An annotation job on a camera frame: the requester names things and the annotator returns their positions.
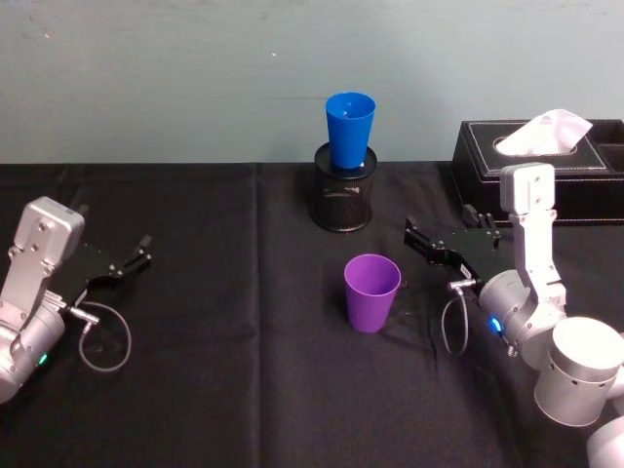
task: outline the mesh cylinder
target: mesh cylinder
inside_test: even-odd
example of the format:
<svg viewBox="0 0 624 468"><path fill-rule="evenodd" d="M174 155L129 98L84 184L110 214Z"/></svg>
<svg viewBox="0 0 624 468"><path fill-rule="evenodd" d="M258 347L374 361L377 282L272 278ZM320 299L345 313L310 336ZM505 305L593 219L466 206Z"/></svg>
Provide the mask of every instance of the mesh cylinder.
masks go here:
<svg viewBox="0 0 624 468"><path fill-rule="evenodd" d="M372 179L377 166L374 152L367 149L362 167L344 170L332 165L330 144L325 143L317 150L314 163L314 220L334 232L350 232L366 226L372 217Z"/></svg>

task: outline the black table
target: black table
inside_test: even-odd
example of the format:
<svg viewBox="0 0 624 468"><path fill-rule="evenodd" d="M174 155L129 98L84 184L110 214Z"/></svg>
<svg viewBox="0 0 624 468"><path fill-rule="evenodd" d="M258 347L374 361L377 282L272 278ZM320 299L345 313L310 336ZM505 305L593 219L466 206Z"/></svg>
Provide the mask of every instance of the black table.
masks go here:
<svg viewBox="0 0 624 468"><path fill-rule="evenodd" d="M464 356L442 346L454 275L403 231L408 214L432 234L461 225L448 164L381 164L372 222L352 234L310 219L312 175L312 164L3 166L0 246L48 195L88 204L83 239L112 253L149 233L154 262L112 302L134 334L128 365L87 369L69 319L49 364L0 409L0 466L587 466L585 441L610 408L584 429L551 422L532 401L536 373L506 357L476 308ZM623 238L555 230L569 315L624 330ZM342 268L364 252L404 276L372 336L344 315Z"/></svg>

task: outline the black leather tissue box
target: black leather tissue box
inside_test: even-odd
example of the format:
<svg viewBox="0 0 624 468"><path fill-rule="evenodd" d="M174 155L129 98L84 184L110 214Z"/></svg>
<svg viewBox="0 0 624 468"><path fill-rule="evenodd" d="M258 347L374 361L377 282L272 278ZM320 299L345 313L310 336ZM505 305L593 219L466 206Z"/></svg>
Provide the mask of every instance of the black leather tissue box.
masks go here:
<svg viewBox="0 0 624 468"><path fill-rule="evenodd" d="M495 145L528 120L462 122L451 171L462 205L502 224L500 172L541 162L555 167L556 224L624 224L624 122L589 120L593 127L566 154L506 156Z"/></svg>

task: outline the tissue paper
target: tissue paper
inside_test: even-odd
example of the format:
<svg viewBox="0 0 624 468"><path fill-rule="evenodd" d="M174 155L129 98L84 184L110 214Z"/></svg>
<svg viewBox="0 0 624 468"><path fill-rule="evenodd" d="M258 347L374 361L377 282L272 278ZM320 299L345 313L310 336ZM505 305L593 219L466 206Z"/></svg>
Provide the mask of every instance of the tissue paper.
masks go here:
<svg viewBox="0 0 624 468"><path fill-rule="evenodd" d="M496 144L507 156L567 154L592 128L592 124L564 109L538 115Z"/></svg>

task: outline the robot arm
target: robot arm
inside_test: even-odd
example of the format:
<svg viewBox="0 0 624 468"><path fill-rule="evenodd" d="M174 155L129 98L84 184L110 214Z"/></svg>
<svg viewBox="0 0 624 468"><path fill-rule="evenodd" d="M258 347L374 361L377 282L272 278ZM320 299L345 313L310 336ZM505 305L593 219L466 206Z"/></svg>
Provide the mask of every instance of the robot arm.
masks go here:
<svg viewBox="0 0 624 468"><path fill-rule="evenodd" d="M22 213L0 294L0 402L18 392L64 332L64 304L47 293L48 285L76 249L84 225L80 214L47 197Z"/></svg>
<svg viewBox="0 0 624 468"><path fill-rule="evenodd" d="M516 268L492 278L479 301L501 324L506 342L540 370L552 329L566 317L566 288L552 258L554 168L538 163L505 168L500 201L513 225Z"/></svg>
<svg viewBox="0 0 624 468"><path fill-rule="evenodd" d="M511 269L492 236L499 231L482 222L482 229L451 236L449 247L449 242L431 242L408 219L406 243L431 264L452 266L476 279L468 287L510 345L509 355L520 351L539 371L533 396L546 415L564 425L586 426L600 417L608 400L624 414L624 338L598 320L566 316L566 289L552 258L554 168L523 164L504 169L500 197L513 225ZM487 236L480 233L485 229ZM492 265L499 268L491 271ZM587 451L592 468L624 468L624 416L596 431Z"/></svg>
<svg viewBox="0 0 624 468"><path fill-rule="evenodd" d="M22 213L0 292L0 403L13 398L45 361L64 333L61 314L84 320L83 335L98 324L98 317L77 308L95 282L120 282L151 261L149 236L131 258L117 262L79 245L84 225L81 214L47 197L28 204Z"/></svg>

